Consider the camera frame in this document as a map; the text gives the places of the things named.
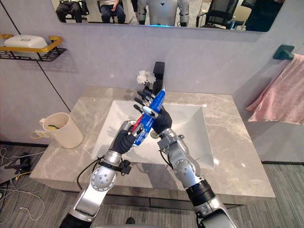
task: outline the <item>black towel hook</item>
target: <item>black towel hook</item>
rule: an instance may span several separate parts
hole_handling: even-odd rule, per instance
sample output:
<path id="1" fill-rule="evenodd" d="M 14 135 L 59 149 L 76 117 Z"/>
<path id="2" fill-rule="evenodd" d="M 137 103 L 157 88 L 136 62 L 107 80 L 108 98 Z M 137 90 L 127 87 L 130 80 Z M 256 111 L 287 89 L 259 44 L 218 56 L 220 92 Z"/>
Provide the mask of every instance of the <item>black towel hook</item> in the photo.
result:
<path id="1" fill-rule="evenodd" d="M 294 55 L 291 53 L 295 47 L 292 45 L 282 44 L 275 52 L 273 59 L 293 60 Z"/>

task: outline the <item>white flower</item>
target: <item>white flower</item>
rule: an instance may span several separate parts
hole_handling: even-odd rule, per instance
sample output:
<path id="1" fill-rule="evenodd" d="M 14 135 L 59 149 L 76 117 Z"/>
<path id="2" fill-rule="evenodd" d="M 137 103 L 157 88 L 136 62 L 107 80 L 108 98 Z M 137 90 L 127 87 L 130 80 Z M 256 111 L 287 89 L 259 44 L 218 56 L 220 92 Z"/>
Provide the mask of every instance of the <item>white flower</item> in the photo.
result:
<path id="1" fill-rule="evenodd" d="M 141 70 L 140 72 L 138 72 L 137 83 L 138 84 L 143 84 L 143 83 L 146 82 L 146 80 L 147 80 L 146 71 L 145 70 Z"/>
<path id="2" fill-rule="evenodd" d="M 153 84 L 156 81 L 156 78 L 154 76 L 154 73 L 148 71 L 147 72 L 147 82 L 150 82 L 151 84 Z"/>

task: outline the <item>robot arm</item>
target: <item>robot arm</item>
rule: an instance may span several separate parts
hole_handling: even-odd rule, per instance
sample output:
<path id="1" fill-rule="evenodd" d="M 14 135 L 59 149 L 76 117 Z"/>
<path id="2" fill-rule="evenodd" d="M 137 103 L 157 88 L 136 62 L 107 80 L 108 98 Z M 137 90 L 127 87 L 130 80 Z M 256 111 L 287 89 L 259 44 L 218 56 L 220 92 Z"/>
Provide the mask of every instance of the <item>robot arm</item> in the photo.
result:
<path id="1" fill-rule="evenodd" d="M 60 228 L 89 228 L 107 192 L 115 185 L 116 172 L 130 172 L 130 162 L 122 161 L 122 154 L 130 150 L 142 131 L 142 126 L 139 125 L 133 133 L 128 134 L 135 122 L 125 121 L 122 124 L 109 150 L 99 161 L 100 167 L 92 173 L 89 186 L 80 192 Z"/>
<path id="2" fill-rule="evenodd" d="M 180 8 L 180 26 L 187 27 L 189 22 L 189 0 L 177 0 Z"/>
<path id="3" fill-rule="evenodd" d="M 148 0 L 138 0 L 137 2 L 138 21 L 140 25 L 144 25 L 146 22 L 147 5 L 148 5 Z"/>
<path id="4" fill-rule="evenodd" d="M 191 200 L 199 228 L 236 228 L 225 206 L 214 194 L 208 182 L 200 175 L 198 163 L 190 156 L 183 135 L 167 128 L 160 134 L 160 150 L 168 156 L 176 177 L 182 182 Z"/>

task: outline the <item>floor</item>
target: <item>floor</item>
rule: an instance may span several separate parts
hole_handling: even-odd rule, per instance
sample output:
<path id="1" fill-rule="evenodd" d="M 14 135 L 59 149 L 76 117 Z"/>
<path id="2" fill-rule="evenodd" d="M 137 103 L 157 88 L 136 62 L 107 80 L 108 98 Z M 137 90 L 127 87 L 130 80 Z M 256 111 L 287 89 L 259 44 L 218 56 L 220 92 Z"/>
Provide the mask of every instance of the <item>floor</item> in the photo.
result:
<path id="1" fill-rule="evenodd" d="M 7 157 L 21 155 L 23 152 L 35 154 L 44 151 L 44 148 L 7 146 Z M 41 155 L 32 157 L 34 167 Z M 258 202 L 252 205 L 240 206 L 228 209 L 237 227 L 239 228 L 304 228 L 304 166 L 302 165 L 264 165 L 269 180 L 276 194 L 276 199 Z M 16 186 L 22 186 L 32 180 L 27 176 L 21 176 Z M 33 181 L 22 188 L 23 191 L 37 191 L 42 184 Z M 45 202 L 43 216 L 33 221 L 29 214 L 20 207 L 27 207 L 33 217 L 37 218 L 43 205 L 37 197 L 19 193 L 19 198 L 10 219 L 8 218 L 14 207 L 17 193 L 13 193 L 5 199 L 0 211 L 0 227 L 2 228 L 55 228 L 59 227 L 61 220 L 68 212 L 69 206 L 75 197 L 61 191 L 44 186 L 37 193 Z M 191 228 L 196 227 L 195 215 L 191 211 L 172 209 L 151 209 L 129 206 L 103 205 L 92 227 L 106 224 L 123 224 L 132 216 L 137 224 L 150 224 L 165 226 L 167 228 Z"/>

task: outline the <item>person's leg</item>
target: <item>person's leg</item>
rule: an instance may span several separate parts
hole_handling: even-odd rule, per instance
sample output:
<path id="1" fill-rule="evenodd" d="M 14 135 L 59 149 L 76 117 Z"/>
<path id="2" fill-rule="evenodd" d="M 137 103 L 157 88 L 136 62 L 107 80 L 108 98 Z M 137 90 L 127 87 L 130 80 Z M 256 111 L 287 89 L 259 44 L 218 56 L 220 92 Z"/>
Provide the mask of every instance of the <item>person's leg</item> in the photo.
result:
<path id="1" fill-rule="evenodd" d="M 57 9 L 56 9 L 56 14 L 58 16 L 58 19 L 61 21 L 61 22 L 64 22 L 66 23 L 66 15 L 67 15 L 67 12 L 70 10 L 70 8 L 65 5 L 65 4 L 59 4 Z"/>
<path id="2" fill-rule="evenodd" d="M 131 0 L 132 6 L 133 6 L 133 10 L 134 10 L 135 13 L 137 13 L 137 1 L 138 0 Z"/>
<path id="3" fill-rule="evenodd" d="M 120 4 L 118 4 L 116 6 L 116 10 L 114 11 L 114 15 L 117 16 L 119 24 L 124 24 L 125 21 L 125 13 L 123 10 L 124 10 L 123 7 Z"/>
<path id="4" fill-rule="evenodd" d="M 81 8 L 78 2 L 71 5 L 71 13 L 75 17 L 76 23 L 81 23 Z"/>
<path id="5" fill-rule="evenodd" d="M 110 23 L 110 18 L 112 15 L 112 6 L 108 5 L 102 5 L 101 6 L 101 19 L 103 20 L 103 23 Z"/>

